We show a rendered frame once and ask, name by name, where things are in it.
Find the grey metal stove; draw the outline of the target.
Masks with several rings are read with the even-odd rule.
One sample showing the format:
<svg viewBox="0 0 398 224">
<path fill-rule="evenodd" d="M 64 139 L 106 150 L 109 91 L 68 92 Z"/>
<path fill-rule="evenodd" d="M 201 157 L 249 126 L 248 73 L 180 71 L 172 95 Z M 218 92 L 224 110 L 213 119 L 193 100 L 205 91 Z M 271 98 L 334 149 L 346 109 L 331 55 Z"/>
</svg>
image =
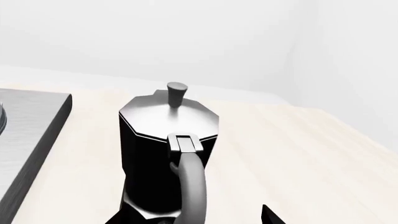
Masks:
<svg viewBox="0 0 398 224">
<path fill-rule="evenodd" d="M 72 110 L 72 95 L 0 88 L 0 224 L 11 224 Z"/>
</svg>

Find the black and silver moka pot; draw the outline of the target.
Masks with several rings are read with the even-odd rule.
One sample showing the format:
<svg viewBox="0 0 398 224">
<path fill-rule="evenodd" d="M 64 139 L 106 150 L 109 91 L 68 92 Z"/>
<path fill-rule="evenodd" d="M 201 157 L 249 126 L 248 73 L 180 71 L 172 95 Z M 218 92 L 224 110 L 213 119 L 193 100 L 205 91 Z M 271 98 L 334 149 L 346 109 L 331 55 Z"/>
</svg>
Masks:
<svg viewBox="0 0 398 224">
<path fill-rule="evenodd" d="M 205 224 L 205 167 L 219 117 L 170 82 L 119 111 L 121 211 L 131 224 Z"/>
</svg>

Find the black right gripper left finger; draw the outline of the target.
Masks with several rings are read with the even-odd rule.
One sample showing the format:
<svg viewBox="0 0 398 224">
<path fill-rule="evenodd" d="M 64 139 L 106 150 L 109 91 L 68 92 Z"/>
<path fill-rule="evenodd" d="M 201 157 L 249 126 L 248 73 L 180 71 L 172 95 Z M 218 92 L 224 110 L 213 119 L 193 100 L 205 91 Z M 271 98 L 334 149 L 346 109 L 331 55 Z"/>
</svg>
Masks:
<svg viewBox="0 0 398 224">
<path fill-rule="evenodd" d="M 123 218 L 124 212 L 120 210 L 114 216 L 112 216 L 105 224 L 124 224 Z"/>
</svg>

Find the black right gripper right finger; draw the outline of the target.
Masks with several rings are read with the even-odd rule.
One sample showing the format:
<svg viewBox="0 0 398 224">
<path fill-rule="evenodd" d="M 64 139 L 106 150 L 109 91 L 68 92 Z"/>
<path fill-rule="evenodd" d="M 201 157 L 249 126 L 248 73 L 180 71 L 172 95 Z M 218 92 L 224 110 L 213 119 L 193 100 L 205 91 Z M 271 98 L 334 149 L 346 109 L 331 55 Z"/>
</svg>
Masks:
<svg viewBox="0 0 398 224">
<path fill-rule="evenodd" d="M 262 205 L 262 224 L 286 224 L 267 205 Z"/>
</svg>

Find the dark grey stove burner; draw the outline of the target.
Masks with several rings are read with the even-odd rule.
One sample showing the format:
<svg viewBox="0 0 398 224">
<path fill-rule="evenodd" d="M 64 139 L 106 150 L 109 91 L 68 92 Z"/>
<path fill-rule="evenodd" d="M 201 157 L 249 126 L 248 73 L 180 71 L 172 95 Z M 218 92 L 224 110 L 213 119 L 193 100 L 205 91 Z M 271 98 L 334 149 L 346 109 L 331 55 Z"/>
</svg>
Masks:
<svg viewBox="0 0 398 224">
<path fill-rule="evenodd" d="M 4 131 L 7 124 L 7 115 L 3 104 L 0 102 L 0 135 Z"/>
</svg>

